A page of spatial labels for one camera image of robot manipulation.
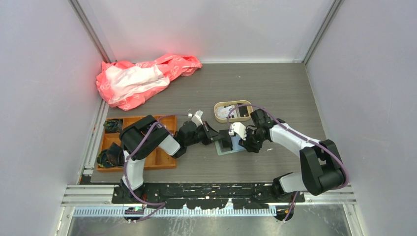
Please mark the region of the green leather card holder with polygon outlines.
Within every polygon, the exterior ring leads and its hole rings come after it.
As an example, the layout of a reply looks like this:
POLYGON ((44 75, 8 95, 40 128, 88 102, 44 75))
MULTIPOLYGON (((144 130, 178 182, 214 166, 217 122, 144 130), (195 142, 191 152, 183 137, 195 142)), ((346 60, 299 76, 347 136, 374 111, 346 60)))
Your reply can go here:
POLYGON ((239 145, 239 135, 231 136, 230 138, 230 143, 225 141, 216 141, 214 143, 218 156, 245 151, 245 148, 239 145))

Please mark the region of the beige oval card tray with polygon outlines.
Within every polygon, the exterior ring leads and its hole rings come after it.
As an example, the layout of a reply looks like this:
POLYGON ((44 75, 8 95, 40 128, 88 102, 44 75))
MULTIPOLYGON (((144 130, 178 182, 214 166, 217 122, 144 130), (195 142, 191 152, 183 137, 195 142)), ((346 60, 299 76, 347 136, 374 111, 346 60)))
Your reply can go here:
POLYGON ((247 100, 218 102, 214 108, 215 119, 219 123, 244 122, 251 119, 253 108, 247 100))

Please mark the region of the orange compartment organizer box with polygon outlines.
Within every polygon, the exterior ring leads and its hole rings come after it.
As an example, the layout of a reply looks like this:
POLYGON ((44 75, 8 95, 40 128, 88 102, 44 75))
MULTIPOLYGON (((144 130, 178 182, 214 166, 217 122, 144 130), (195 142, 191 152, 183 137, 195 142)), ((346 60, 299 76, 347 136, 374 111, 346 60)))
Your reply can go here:
MULTIPOLYGON (((132 125, 133 123, 139 121, 142 118, 144 118, 144 116, 119 117, 119 119, 123 120, 122 129, 132 125)), ((104 149, 108 149, 112 143, 116 143, 117 145, 121 147, 119 134, 120 133, 105 133, 104 131, 99 153, 104 149)), ((97 167, 97 170, 101 173, 123 171, 122 167, 100 168, 97 164, 97 161, 96 161, 96 167, 97 167)), ((145 170, 174 169, 176 167, 177 167, 177 161, 159 147, 157 147, 150 155, 146 157, 145 165, 144 165, 145 170)))

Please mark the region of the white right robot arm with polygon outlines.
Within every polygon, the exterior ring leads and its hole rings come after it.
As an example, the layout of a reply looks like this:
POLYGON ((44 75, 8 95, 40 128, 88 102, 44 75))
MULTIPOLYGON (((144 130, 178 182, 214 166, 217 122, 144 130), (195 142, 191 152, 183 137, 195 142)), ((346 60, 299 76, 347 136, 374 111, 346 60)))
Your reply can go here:
POLYGON ((270 141, 285 147, 300 160, 299 172, 274 179, 273 195, 276 200, 285 202, 292 193, 303 191, 318 196, 347 186, 350 177, 332 140, 310 138, 264 108, 254 110, 251 118, 253 126, 227 121, 229 135, 238 135, 240 146, 248 152, 258 153, 264 141, 270 141))

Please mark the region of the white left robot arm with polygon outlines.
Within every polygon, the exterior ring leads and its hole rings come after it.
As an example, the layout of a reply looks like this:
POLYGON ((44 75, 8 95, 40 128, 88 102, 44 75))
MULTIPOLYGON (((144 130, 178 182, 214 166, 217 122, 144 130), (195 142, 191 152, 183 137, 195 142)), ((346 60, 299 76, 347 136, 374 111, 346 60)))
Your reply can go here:
POLYGON ((132 203, 143 198, 143 171, 146 158, 156 149, 162 149, 171 158, 184 155, 191 145, 205 146, 226 141, 227 132, 214 130, 198 114, 186 121, 178 131, 171 133, 154 116, 148 115, 122 130, 119 139, 124 155, 123 177, 120 181, 124 196, 132 203))

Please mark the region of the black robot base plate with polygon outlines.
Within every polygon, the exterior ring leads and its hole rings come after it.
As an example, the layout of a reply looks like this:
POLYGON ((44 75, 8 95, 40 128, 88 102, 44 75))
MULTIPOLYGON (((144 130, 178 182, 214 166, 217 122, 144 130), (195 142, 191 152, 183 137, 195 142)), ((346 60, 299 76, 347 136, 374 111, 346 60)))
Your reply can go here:
POLYGON ((274 183, 145 183, 135 191, 142 200, 164 203, 166 209, 223 209, 231 202, 234 209, 263 209, 268 204, 289 206, 303 203, 302 194, 284 193, 274 183))

